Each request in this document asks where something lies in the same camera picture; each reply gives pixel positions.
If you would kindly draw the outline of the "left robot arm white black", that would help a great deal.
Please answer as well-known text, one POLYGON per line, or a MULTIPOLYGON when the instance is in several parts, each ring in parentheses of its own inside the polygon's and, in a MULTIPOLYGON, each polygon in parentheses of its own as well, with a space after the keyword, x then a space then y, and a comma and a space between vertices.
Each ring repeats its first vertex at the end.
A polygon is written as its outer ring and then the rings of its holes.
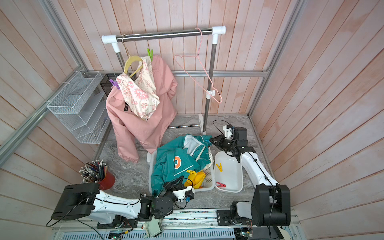
POLYGON ((98 183, 66 186, 51 219, 59 222, 88 217, 102 225, 113 223, 117 216, 139 221, 161 220, 173 213, 175 202, 192 200, 195 193, 191 186, 168 182, 162 196, 125 199, 110 195, 99 187, 98 183))

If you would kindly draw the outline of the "pink wire hanger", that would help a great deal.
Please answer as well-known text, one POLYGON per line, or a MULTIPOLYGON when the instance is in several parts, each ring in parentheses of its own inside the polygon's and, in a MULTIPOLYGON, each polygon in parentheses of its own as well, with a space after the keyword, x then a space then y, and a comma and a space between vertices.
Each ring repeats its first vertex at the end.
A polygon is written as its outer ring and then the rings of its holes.
POLYGON ((199 46, 198 46, 198 50, 196 52, 196 54, 193 56, 191 55, 175 55, 174 56, 174 60, 175 62, 177 63, 177 65, 179 67, 182 68, 182 70, 187 74, 187 76, 192 79, 201 89, 203 89, 206 93, 206 99, 207 100, 210 100, 210 99, 213 99, 215 102, 217 102, 218 104, 221 104, 222 101, 223 101, 223 97, 221 95, 221 93, 218 91, 217 88, 215 88, 214 86, 214 81, 213 81, 213 77, 210 77, 210 73, 213 73, 212 71, 208 72, 205 68, 205 66, 203 65, 202 61, 201 61, 201 58, 200 58, 200 51, 201 51, 201 46, 202 46, 202 42, 203 42, 203 31, 200 29, 200 28, 195 28, 195 30, 197 30, 197 33, 200 35, 200 42, 199 42, 199 46), (180 65, 180 63, 178 62, 177 58, 180 58, 180 59, 185 59, 185 58, 193 58, 196 60, 196 62, 198 62, 200 64, 200 66, 202 67, 203 69, 203 72, 204 72, 204 77, 207 77, 209 79, 209 83, 211 83, 211 89, 210 90, 207 90, 207 89, 204 89, 204 87, 202 87, 194 77, 192 77, 192 75, 184 68, 180 65))

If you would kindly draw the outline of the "yellow jacket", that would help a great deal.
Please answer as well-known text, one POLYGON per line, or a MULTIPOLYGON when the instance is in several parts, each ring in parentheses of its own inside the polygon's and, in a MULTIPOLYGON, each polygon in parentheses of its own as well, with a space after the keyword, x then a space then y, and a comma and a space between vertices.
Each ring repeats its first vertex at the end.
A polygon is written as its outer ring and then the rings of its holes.
POLYGON ((196 175, 188 176, 188 180, 185 182, 185 187, 193 186, 194 189, 202 188, 202 184, 206 178, 206 174, 203 171, 196 172, 196 175))

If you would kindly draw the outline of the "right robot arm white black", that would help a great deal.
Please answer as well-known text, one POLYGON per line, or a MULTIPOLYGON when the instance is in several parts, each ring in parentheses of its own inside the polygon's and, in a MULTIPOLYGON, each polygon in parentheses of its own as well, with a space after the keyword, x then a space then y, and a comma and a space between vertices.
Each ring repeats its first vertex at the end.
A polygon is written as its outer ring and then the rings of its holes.
POLYGON ((214 168, 216 189, 239 193, 244 184, 243 172, 247 172, 255 188, 252 201, 234 201, 229 211, 218 212, 219 225, 289 226, 290 189, 268 173, 256 150, 248 144, 247 129, 225 125, 223 133, 210 142, 219 149, 214 168))

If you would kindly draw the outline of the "yellow clothespin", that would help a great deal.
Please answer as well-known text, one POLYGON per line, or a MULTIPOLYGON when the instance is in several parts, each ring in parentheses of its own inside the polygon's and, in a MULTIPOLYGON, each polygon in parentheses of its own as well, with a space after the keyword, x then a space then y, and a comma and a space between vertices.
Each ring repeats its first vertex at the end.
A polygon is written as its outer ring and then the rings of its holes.
POLYGON ((221 164, 221 163, 216 164, 216 167, 217 167, 217 169, 218 169, 220 172, 223 172, 223 167, 222 167, 222 164, 221 164))
POLYGON ((195 171, 192 171, 192 170, 187 170, 187 173, 189 173, 190 175, 196 175, 197 174, 195 171))

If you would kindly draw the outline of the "red clothespin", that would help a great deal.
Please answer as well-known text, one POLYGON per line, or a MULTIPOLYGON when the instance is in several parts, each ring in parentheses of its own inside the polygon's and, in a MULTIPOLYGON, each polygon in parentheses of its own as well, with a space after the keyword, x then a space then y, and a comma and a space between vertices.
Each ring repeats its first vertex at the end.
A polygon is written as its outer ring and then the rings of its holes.
POLYGON ((226 185, 225 185, 225 184, 222 184, 222 183, 220 183, 220 182, 216 182, 216 187, 217 187, 217 188, 225 188, 226 185))

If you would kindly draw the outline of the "green sweatshirt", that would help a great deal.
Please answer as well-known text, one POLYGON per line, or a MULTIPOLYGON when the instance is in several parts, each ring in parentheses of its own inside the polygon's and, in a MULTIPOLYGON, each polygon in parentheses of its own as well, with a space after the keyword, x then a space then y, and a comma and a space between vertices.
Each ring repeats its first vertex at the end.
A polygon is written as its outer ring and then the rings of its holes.
POLYGON ((185 135, 178 137, 157 149, 156 163, 151 174, 151 192, 157 196, 164 189, 164 184, 183 177, 183 184, 193 185, 195 189, 199 173, 208 169, 212 163, 210 135, 185 135))

